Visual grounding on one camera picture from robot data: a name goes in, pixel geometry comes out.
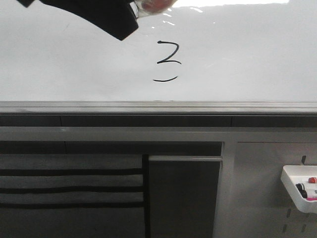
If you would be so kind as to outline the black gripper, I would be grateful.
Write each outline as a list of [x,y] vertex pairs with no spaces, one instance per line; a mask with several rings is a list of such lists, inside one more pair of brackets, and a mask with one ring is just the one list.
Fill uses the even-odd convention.
[[131,0],[41,0],[41,3],[71,12],[121,41],[139,28]]

